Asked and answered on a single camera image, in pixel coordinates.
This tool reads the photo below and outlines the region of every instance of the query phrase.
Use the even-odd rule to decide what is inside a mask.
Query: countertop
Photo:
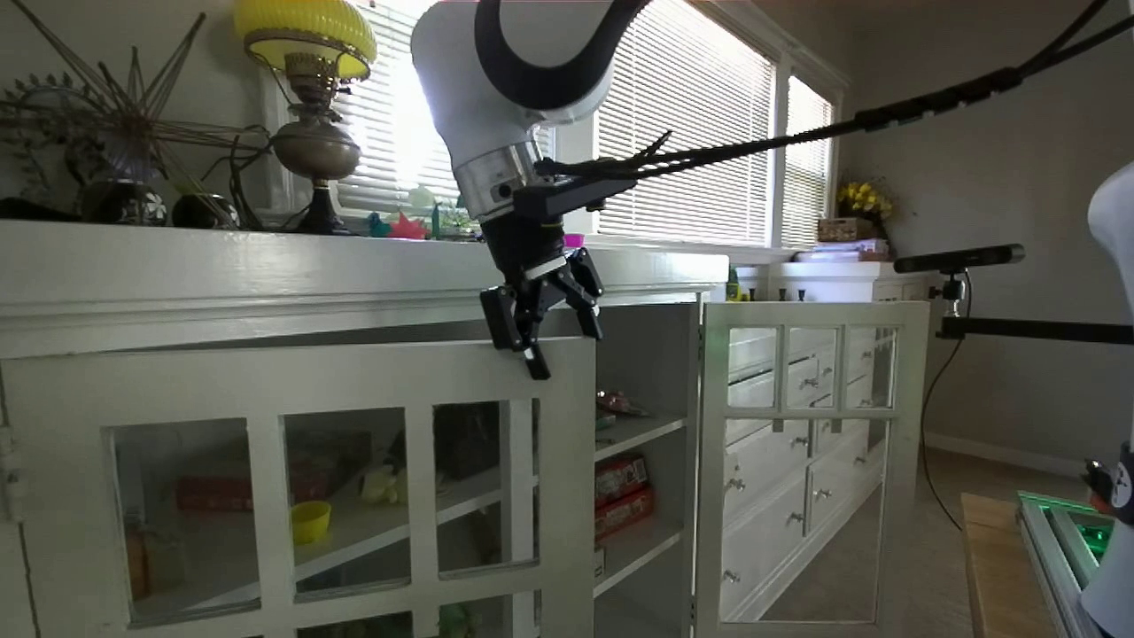
[[[604,308],[722,296],[727,256],[591,249]],[[484,246],[184,227],[0,227],[0,358],[483,324]]]

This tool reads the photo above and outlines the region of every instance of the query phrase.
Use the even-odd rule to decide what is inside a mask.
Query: cabinet glass door
[[[3,367],[44,638],[591,636],[590,341]]]
[[[925,326],[925,304],[709,304],[697,636],[903,636]]]

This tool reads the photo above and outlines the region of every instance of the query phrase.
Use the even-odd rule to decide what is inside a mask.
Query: window
[[[600,111],[600,157],[630,157],[662,131],[668,149],[770,137],[833,119],[833,102],[681,0],[656,0],[612,55]],[[646,180],[606,201],[600,235],[697,246],[813,246],[829,201],[829,141]]]
[[[359,169],[342,184],[344,208],[401,208],[424,184],[457,201],[449,157],[433,131],[429,102],[411,68],[411,27],[433,0],[351,0],[378,40],[369,80],[336,100]],[[590,126],[540,136],[574,161],[578,131],[590,157],[630,157],[675,131],[668,149],[694,149],[806,131],[833,119],[833,102],[761,55],[743,40],[685,0],[656,0],[630,24],[610,68],[610,100]],[[794,146],[705,169],[643,180],[606,201],[600,235],[697,246],[809,246],[829,207],[829,141]]]
[[[351,96],[336,100],[346,136],[363,146],[359,169],[342,180],[346,208],[398,208],[424,184],[438,201],[457,201],[449,151],[433,131],[429,100],[411,65],[415,20],[433,0],[351,0],[378,40],[378,59]]]
[[[833,123],[833,102],[802,77],[786,80],[786,136]],[[802,249],[815,242],[815,222],[829,208],[829,157],[833,141],[786,146],[785,165],[785,246]]]

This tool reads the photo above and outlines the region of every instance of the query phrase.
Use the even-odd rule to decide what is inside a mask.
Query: yellow object
[[[329,532],[329,504],[307,501],[292,506],[292,537],[293,547],[318,547]]]
[[[849,180],[841,188],[841,215],[896,215],[894,201],[867,180]]]
[[[346,0],[239,0],[234,32],[248,53],[282,70],[287,55],[318,55],[334,77],[369,77],[377,35]]]

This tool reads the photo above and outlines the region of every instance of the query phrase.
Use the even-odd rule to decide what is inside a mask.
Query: window blinds
[[[401,208],[424,184],[438,201],[457,201],[449,157],[433,131],[429,100],[411,65],[411,27],[433,0],[356,0],[369,20],[378,55],[371,77],[336,100],[346,136],[363,146],[359,169],[342,180],[346,208]]]
[[[600,111],[600,157],[630,157],[675,131],[668,149],[767,137],[776,68],[702,9],[659,0],[612,55]],[[606,201],[604,235],[705,246],[770,246],[770,161],[747,157]]]

